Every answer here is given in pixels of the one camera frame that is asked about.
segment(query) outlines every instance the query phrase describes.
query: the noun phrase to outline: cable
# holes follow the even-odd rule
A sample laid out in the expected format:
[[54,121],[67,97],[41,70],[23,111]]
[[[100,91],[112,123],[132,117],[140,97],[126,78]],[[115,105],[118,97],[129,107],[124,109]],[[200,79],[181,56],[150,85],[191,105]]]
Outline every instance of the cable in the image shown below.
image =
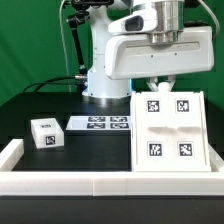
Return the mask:
[[59,9],[59,20],[60,20],[60,29],[61,29],[61,39],[62,39],[62,45],[63,45],[64,57],[65,57],[66,74],[67,74],[67,76],[70,76],[68,53],[67,53],[66,44],[65,44],[64,26],[63,26],[63,21],[62,21],[62,8],[65,4],[65,1],[66,0],[61,1],[61,5],[60,5],[60,9]]
[[33,83],[29,86],[27,86],[22,93],[25,93],[27,91],[27,89],[33,87],[33,86],[36,86],[36,85],[77,85],[78,83],[77,82],[74,82],[74,83],[53,83],[53,82],[37,82],[37,83]]
[[66,79],[75,79],[75,76],[62,76],[62,77],[58,77],[58,78],[53,78],[53,79],[49,79],[45,82],[43,82],[42,84],[38,85],[33,92],[37,92],[39,89],[41,89],[45,83],[49,83],[49,82],[56,82],[56,81],[61,81],[61,80],[66,80]]
[[216,18],[215,14],[212,12],[212,10],[206,5],[205,2],[203,2],[203,0],[198,0],[198,2],[204,7],[204,9],[208,12],[208,14],[212,17],[215,25],[216,25],[216,33],[213,36],[213,40],[219,35],[220,33],[220,24],[218,19]]

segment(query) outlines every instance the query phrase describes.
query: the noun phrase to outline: green wall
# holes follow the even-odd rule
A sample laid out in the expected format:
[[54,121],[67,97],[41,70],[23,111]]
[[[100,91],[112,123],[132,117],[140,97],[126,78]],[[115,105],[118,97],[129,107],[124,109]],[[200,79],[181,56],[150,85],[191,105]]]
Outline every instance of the green wall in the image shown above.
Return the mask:
[[[27,85],[65,76],[58,11],[60,0],[0,0],[0,105],[20,93]],[[224,1],[206,0],[216,13],[221,28],[224,23]],[[63,10],[63,18],[73,13]],[[203,19],[214,27],[207,12],[200,6],[186,9],[185,20]],[[78,72],[76,53],[70,30],[65,25],[70,73]],[[91,66],[91,35],[88,24],[79,30],[84,60]],[[224,110],[224,38],[223,30],[214,41],[215,66],[211,72],[178,77],[174,90],[205,91],[206,98]],[[136,80],[137,90],[147,89],[143,79]],[[68,91],[68,87],[47,86],[44,91]]]

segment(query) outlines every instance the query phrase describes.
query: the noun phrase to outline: white box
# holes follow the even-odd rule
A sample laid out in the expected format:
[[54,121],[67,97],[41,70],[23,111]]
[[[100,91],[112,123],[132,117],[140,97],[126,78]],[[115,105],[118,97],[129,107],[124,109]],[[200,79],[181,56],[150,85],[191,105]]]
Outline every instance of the white box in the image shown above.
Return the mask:
[[38,149],[64,146],[64,132],[55,118],[31,120],[31,131]]

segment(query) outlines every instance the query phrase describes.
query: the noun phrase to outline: black cable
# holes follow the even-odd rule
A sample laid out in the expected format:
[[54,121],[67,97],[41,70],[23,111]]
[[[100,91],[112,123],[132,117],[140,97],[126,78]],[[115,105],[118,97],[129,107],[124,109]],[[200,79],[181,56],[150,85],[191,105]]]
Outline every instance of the black cable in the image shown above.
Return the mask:
[[75,79],[75,76],[72,75],[72,76],[62,76],[62,77],[58,77],[58,78],[53,78],[53,79],[49,79],[45,82],[43,82],[42,84],[38,85],[33,92],[37,92],[39,89],[41,89],[43,86],[45,86],[46,82],[56,82],[56,81],[61,81],[61,80],[66,80],[66,79]]
[[22,93],[25,93],[27,91],[27,89],[33,87],[33,86],[36,86],[36,85],[77,85],[78,83],[77,82],[73,82],[73,83],[53,83],[53,82],[38,82],[38,83],[33,83],[29,86],[27,86]]

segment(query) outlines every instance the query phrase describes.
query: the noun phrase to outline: black table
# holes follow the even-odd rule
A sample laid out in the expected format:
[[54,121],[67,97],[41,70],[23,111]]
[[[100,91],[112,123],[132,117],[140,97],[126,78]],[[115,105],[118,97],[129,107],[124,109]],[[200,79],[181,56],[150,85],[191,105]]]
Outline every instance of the black table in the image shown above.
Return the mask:
[[[209,102],[206,102],[206,112],[209,142],[222,156],[223,112]],[[84,103],[73,93],[19,94],[0,107],[0,148],[13,138],[24,139],[25,154],[15,171],[130,171],[129,131],[65,131],[71,115],[123,116],[129,113],[128,104],[102,107]],[[49,117],[55,117],[65,131],[65,147],[55,148],[53,152],[37,151],[30,120]],[[223,199],[222,196],[2,196],[0,218],[1,223],[215,224],[223,223]]]

